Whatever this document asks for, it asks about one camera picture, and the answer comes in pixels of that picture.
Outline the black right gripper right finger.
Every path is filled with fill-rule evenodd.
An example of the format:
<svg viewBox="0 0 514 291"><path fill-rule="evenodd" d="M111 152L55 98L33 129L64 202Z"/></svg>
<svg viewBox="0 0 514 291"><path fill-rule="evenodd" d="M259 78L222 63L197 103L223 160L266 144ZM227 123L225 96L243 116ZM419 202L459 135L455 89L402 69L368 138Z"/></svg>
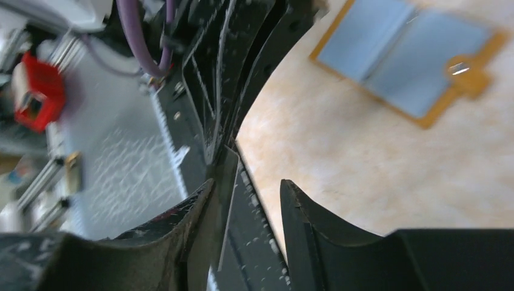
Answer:
<svg viewBox="0 0 514 291"><path fill-rule="evenodd" d="M512 290L513 230L398 229L375 235L280 186L293 290Z"/></svg>

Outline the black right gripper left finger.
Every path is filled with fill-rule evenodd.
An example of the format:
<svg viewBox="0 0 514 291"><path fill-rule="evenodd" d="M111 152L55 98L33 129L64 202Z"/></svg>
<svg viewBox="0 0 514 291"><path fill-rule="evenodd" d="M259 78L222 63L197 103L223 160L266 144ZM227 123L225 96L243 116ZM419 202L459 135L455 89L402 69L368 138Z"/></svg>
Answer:
<svg viewBox="0 0 514 291"><path fill-rule="evenodd" d="M206 290L217 198L213 180L113 239L3 233L2 290Z"/></svg>

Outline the tan leather card holder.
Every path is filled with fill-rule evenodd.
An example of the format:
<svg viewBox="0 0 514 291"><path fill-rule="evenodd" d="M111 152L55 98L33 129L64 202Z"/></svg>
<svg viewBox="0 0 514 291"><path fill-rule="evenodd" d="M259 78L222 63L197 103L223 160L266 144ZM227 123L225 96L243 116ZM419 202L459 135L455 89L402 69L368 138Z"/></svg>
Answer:
<svg viewBox="0 0 514 291"><path fill-rule="evenodd" d="M310 54L310 60L314 62L316 65L320 66L324 70L333 73L335 75L341 76L331 69L319 64L317 61L314 60L314 54L319 50L319 47L321 43L327 40L329 31L332 31L335 28L335 22L342 19L344 14L349 9L349 5L353 1L347 1L334 21L331 23L328 30L324 33L323 37L320 39L314 50ZM398 112L400 112L402 115L407 117L408 119L415 122L417 125L419 125L422 128L429 128L431 127L436 120L444 113L444 111L452 105L452 103L459 98L461 95L466 95L471 98L476 98L480 94L482 94L488 86L491 84L492 78L486 71L486 65L499 53L499 51L504 47L506 42L508 41L509 35L508 33L495 25L488 24L486 22L478 21L474 18L471 18L469 16L459 14L459 13L453 13L458 16L462 16L463 18L466 18L468 20L471 20L473 22L478 22L480 24L487 25L492 28L493 35L492 37L487 41L484 48L482 48L477 54L475 55L458 55L455 57L452 57L446 65L445 74L450 80L450 87L449 89L442 95L442 97L436 102L435 106L429 111L426 117L421 119L415 119L407 114L401 112L396 107L388 104L381 98L377 97L376 95L372 94L370 91L365 89L364 87L360 86L360 88L364 89L368 94L374 96L375 98L379 99L380 101L386 103L390 107L394 108Z"/></svg>

